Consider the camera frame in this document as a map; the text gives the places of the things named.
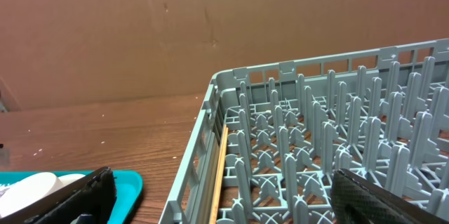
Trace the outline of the small white plate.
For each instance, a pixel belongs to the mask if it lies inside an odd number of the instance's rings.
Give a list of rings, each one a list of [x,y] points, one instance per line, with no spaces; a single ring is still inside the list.
[[[56,176],[51,172],[41,172],[12,185],[2,185],[1,217],[11,215],[84,176],[81,173]]]

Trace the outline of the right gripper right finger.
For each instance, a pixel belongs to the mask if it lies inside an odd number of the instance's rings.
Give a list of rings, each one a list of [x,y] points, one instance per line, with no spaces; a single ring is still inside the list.
[[[348,169],[334,172],[330,200],[338,223],[448,224]]]

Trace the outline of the teal serving tray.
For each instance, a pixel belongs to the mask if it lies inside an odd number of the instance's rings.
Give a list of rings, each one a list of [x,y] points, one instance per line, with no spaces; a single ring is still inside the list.
[[[1,187],[12,185],[38,171],[2,171]],[[116,202],[108,224],[129,223],[142,199],[143,179],[135,171],[114,170]]]

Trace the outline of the wooden chopstick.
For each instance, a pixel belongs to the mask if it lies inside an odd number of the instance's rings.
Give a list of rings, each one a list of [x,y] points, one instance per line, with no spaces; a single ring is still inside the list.
[[[228,133],[229,133],[229,128],[225,124],[223,127],[222,139],[221,139],[221,143],[220,143],[220,152],[219,152],[218,161],[217,161],[217,173],[216,173],[216,177],[215,177],[213,200],[212,200],[212,205],[210,208],[210,217],[209,217],[209,221],[208,221],[209,224],[216,224],[216,221],[217,221],[217,213],[218,213],[219,203],[220,203],[220,193],[221,193],[221,187],[222,187],[223,172],[224,172],[224,168],[225,168],[225,157],[226,157],[226,151],[227,151]]]

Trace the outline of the grey plastic dish rack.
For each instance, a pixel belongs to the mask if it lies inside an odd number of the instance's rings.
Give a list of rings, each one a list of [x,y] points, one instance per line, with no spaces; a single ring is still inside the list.
[[[208,223],[224,125],[216,223],[334,223],[348,169],[448,219],[448,40],[216,73],[161,223]]]

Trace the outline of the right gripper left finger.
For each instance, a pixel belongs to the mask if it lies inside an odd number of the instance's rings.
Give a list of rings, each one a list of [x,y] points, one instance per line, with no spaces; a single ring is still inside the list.
[[[92,223],[108,222],[116,202],[113,171],[105,166],[1,218],[2,223],[71,223],[87,214]]]

